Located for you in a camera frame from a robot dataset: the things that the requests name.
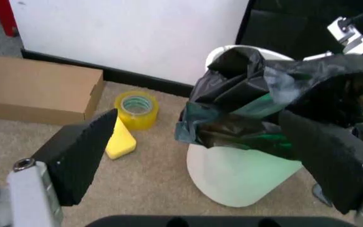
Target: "red object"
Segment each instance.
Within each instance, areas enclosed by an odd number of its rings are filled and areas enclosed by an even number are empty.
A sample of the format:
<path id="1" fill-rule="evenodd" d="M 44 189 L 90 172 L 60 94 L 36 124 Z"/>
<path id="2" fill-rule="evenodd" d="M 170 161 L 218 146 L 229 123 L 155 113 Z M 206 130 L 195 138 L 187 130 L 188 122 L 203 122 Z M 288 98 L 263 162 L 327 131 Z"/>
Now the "red object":
<path id="1" fill-rule="evenodd" d="M 16 21 L 13 17 L 9 0 L 0 0 L 0 23 L 5 31 L 5 35 L 11 37 L 16 35 Z"/>

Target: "yellow sponge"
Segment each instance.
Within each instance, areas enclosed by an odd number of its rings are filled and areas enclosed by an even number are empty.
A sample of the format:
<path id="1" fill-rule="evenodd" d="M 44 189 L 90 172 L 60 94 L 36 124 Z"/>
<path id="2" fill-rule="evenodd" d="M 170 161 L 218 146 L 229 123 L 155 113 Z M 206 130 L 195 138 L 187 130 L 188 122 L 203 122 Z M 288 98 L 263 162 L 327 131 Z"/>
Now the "yellow sponge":
<path id="1" fill-rule="evenodd" d="M 111 159 L 119 158 L 125 154 L 132 152 L 135 149 L 137 142 L 131 133 L 124 126 L 123 122 L 117 117 L 114 132 L 110 137 L 106 146 L 107 156 Z"/>

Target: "black baseboard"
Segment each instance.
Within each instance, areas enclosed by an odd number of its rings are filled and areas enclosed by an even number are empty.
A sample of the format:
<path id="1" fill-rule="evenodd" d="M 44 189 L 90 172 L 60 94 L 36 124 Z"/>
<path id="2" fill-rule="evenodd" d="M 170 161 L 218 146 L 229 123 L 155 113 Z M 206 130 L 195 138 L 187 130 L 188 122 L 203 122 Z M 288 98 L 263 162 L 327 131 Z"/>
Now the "black baseboard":
<path id="1" fill-rule="evenodd" d="M 23 58 L 26 59 L 49 61 L 60 64 L 76 65 L 76 66 L 103 70 L 103 78 L 106 81 L 134 85 L 138 87 L 146 87 L 152 90 L 166 92 L 169 94 L 173 94 L 176 96 L 183 96 L 183 97 L 189 97 L 193 89 L 193 86 L 188 84 L 174 82 L 166 79 L 155 78 L 152 76 L 143 75 L 139 73 L 113 69 L 106 66 L 100 66 L 61 57 L 55 57 L 48 54 L 27 51 L 24 48 L 21 49 L 21 52 Z"/>

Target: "black cable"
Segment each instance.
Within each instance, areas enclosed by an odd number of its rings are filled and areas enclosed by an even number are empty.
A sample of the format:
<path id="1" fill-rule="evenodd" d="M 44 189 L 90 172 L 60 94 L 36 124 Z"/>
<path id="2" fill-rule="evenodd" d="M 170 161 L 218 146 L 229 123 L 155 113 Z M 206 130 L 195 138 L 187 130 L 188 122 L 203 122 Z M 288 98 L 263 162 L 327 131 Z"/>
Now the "black cable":
<path id="1" fill-rule="evenodd" d="M 356 23 L 356 22 L 358 22 L 358 21 L 360 21 L 362 19 L 363 19 L 363 13 L 358 15 L 358 16 L 351 17 L 351 18 L 348 18 L 348 19 L 342 21 L 340 23 L 340 27 L 347 27 L 348 25 Z"/>

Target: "carpet floor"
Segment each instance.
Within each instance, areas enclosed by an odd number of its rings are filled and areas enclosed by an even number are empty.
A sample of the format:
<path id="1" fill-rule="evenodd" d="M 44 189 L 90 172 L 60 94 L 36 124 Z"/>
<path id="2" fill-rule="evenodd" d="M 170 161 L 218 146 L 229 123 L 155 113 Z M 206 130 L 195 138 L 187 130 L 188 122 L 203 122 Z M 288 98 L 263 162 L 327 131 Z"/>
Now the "carpet floor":
<path id="1" fill-rule="evenodd" d="M 0 27 L 0 55 L 18 56 L 19 38 L 8 38 Z M 82 202 L 63 209 L 64 227 L 84 226 L 115 214 L 326 216 L 353 222 L 353 213 L 342 215 L 311 194 L 315 181 L 301 169 L 272 192 L 246 208 L 230 208 L 211 201 L 190 179 L 186 167 L 187 144 L 173 138 L 175 123 L 186 98 L 140 87 L 107 82 L 96 113 L 112 108 L 121 92 L 142 90 L 160 105 L 155 126 L 133 131 L 134 152 L 117 160 L 103 156 Z M 60 126 L 0 120 L 0 183 L 16 160 L 31 156 Z"/>

